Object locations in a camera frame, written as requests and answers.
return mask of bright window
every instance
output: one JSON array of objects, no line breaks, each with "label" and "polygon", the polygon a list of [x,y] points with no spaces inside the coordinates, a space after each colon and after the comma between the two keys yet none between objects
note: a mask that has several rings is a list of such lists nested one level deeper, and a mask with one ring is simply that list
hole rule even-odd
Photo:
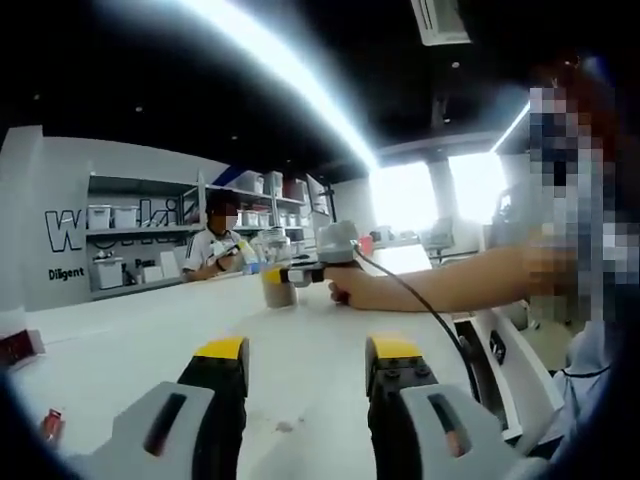
[{"label": "bright window", "polygon": [[490,224],[498,196],[507,188],[500,157],[478,153],[449,157],[460,216]]},{"label": "bright window", "polygon": [[424,162],[374,170],[369,184],[379,226],[420,231],[437,220],[431,176]]}]

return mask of table surface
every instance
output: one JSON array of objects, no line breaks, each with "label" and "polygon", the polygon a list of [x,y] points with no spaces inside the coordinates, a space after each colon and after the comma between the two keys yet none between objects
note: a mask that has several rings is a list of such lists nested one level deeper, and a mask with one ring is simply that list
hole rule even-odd
[{"label": "table surface", "polygon": [[[429,268],[420,246],[374,259],[396,273]],[[245,335],[250,383],[238,478],[374,479],[367,335],[411,339],[441,383],[468,392],[464,365],[428,314],[337,306],[326,285],[298,294],[296,306],[268,310],[260,278],[235,276],[35,312],[29,326],[40,329],[47,353],[14,382],[34,422],[49,408],[63,412],[63,455],[90,453],[110,437],[119,412],[157,383],[177,380],[199,346]]]}]

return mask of ceiling vent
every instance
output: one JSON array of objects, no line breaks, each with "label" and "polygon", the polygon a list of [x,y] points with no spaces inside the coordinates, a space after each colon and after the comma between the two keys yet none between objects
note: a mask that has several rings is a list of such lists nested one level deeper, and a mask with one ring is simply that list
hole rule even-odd
[{"label": "ceiling vent", "polygon": [[456,0],[411,0],[411,3],[426,46],[469,43]]}]

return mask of person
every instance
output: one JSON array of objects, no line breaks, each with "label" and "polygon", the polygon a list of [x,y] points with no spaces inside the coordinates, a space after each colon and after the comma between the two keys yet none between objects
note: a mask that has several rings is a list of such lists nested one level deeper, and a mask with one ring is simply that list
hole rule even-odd
[{"label": "person", "polygon": [[[635,278],[637,286],[637,253],[631,248],[638,244],[640,190],[634,185],[640,180],[640,149],[621,123],[632,125],[639,110],[633,90],[622,90],[629,95],[621,106],[612,87],[633,88],[637,82],[625,76],[629,57],[620,61],[617,44],[597,43],[592,26],[604,20],[582,18],[586,10],[575,1],[545,0],[534,9],[506,0],[459,1],[470,39],[488,63],[510,80],[534,87],[532,172],[539,172],[537,192],[547,203],[537,208],[540,233],[532,230],[523,245],[401,275],[440,312],[471,312],[550,295],[586,302],[589,321],[569,347],[568,365],[554,375],[565,405],[532,452],[554,461],[589,423],[621,351],[625,324],[606,306],[615,302],[624,279]],[[637,80],[637,73],[631,75]],[[611,190],[615,198],[605,197]],[[393,278],[335,268],[325,276],[336,302],[362,310],[425,310]]]},{"label": "person", "polygon": [[253,252],[232,229],[238,222],[238,196],[231,190],[212,190],[207,197],[207,228],[187,244],[183,273],[188,282],[207,280],[242,269]]}]

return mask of black ceiling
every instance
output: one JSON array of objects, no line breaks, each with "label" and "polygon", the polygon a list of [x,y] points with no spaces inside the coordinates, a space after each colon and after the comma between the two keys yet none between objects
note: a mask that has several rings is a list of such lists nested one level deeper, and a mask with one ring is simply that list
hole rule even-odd
[{"label": "black ceiling", "polygon": [[[3,123],[327,181],[358,174],[358,159],[297,94],[184,3],[26,3],[2,15]],[[374,150],[504,131],[526,100],[472,45],[422,45],[410,0],[234,3],[299,52]]]}]

